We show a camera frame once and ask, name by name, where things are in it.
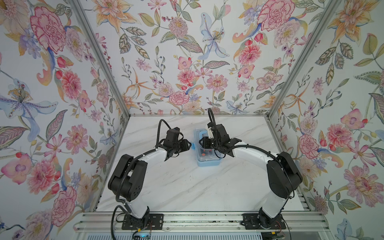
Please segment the clear plastic box lid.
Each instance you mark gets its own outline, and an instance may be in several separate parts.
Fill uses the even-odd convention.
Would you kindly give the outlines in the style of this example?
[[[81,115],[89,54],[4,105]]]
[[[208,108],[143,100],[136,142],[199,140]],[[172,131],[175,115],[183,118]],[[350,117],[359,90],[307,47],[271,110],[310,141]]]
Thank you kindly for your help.
[[[214,149],[214,143],[213,139],[208,137],[204,137],[203,139],[200,140],[200,144],[204,149]]]

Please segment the blue plastic tool box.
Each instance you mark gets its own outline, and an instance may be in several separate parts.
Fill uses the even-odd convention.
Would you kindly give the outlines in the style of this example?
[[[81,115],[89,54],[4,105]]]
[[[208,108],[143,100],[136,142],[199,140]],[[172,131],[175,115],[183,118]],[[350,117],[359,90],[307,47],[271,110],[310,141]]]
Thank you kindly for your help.
[[[192,149],[195,151],[199,167],[218,166],[221,163],[221,159],[225,156],[214,149],[204,149],[201,146],[200,140],[208,136],[206,129],[194,130],[195,141],[192,143]]]

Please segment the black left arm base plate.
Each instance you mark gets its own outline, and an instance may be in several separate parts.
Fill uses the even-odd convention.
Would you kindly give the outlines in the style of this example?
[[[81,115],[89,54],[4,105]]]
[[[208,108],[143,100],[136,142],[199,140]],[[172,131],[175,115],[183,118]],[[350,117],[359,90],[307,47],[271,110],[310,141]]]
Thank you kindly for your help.
[[[164,224],[164,214],[148,214],[142,219],[135,218],[131,215],[125,216],[122,223],[122,230],[162,230]]]

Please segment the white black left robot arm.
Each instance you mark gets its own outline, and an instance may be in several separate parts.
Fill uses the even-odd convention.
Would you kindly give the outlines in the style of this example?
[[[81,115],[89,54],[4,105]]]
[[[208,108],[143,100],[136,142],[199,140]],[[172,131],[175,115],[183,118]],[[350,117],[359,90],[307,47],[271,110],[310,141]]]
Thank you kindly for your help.
[[[157,135],[155,148],[133,157],[123,155],[108,182],[108,189],[115,195],[118,205],[113,211],[111,229],[114,229],[116,212],[121,211],[134,230],[144,229],[150,221],[150,208],[143,203],[141,191],[149,163],[165,162],[191,148],[180,128],[170,128],[164,139]]]

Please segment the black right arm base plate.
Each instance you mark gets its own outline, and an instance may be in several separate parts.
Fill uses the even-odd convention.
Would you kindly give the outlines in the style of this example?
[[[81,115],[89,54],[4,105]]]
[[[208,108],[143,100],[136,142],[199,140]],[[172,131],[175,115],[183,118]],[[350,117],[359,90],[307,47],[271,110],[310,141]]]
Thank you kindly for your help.
[[[287,228],[282,214],[278,214],[275,218],[269,218],[267,215],[252,213],[243,214],[243,220],[240,225],[246,230],[285,230]]]

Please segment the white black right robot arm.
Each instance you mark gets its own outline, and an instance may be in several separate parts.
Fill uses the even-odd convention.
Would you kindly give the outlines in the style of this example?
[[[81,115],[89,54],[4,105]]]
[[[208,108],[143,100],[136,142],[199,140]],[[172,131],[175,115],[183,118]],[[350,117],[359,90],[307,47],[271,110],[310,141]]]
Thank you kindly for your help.
[[[212,149],[223,156],[251,162],[264,170],[268,177],[269,192],[266,201],[258,210],[250,224],[258,229],[271,229],[283,219],[282,210],[288,200],[294,197],[295,190],[303,182],[303,176],[292,157],[287,152],[272,154],[269,151],[230,138],[222,124],[207,124],[208,135],[199,140],[204,149]]]

